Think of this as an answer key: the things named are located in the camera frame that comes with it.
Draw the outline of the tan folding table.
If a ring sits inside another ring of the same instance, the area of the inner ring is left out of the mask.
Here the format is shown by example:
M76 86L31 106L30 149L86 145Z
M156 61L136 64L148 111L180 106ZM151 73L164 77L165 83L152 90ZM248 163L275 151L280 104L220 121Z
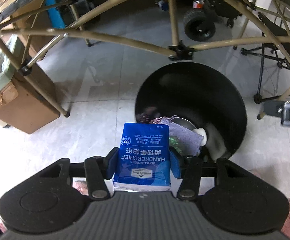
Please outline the tan folding table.
M103 13L90 30L163 48L172 40L169 14L150 0L126 1ZM290 87L289 70L231 47L197 51L193 60L224 74L245 98L257 89L271 97ZM169 63L165 55L124 44L96 40L88 47L81 37L66 33L39 66L55 83L57 100L70 112L69 119L83 120L88 112L114 116L125 103L134 103L145 79Z

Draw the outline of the black cart wheel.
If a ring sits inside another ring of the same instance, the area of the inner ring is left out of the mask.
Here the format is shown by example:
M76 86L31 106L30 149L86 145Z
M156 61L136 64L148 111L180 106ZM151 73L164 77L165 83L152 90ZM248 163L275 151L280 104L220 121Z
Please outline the black cart wheel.
M216 26L202 9L191 9L184 15L184 31L191 40L204 42L213 37Z

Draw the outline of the blue handkerchief tissue pack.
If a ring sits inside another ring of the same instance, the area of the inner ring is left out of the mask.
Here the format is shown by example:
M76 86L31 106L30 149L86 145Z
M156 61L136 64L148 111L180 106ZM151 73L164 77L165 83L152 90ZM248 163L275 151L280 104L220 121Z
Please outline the blue handkerchief tissue pack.
M170 190L168 125L124 124L113 187L127 192Z

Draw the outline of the black round trash bin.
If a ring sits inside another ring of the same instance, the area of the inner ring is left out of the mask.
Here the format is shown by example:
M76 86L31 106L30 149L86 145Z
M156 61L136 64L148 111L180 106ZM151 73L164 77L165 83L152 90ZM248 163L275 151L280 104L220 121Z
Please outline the black round trash bin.
M136 121L145 114L176 115L204 128L212 159L232 157L247 127L245 104L235 85L195 62L171 63L153 72L138 91L134 114Z

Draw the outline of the purple knitted pouch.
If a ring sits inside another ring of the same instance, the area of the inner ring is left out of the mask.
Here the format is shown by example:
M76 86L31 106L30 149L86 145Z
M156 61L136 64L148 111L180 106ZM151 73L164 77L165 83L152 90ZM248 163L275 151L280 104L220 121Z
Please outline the purple knitted pouch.
M174 122L169 123L169 146L181 156L197 156L201 150L201 137L190 129Z

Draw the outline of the white foam piece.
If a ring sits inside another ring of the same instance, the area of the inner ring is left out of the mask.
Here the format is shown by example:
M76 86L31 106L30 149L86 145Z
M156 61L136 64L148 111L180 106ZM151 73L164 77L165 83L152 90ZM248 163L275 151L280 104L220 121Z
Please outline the white foam piece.
M207 143L207 133L204 128L196 128L192 130L193 132L197 133L201 137L201 144L200 146L205 146Z

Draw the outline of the cardboard box with green liner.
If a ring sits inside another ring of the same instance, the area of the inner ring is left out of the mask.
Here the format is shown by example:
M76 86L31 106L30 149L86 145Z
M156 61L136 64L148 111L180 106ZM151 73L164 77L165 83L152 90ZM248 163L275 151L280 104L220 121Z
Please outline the cardboard box with green liner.
M0 120L31 134L59 117L59 111L16 72L0 50Z

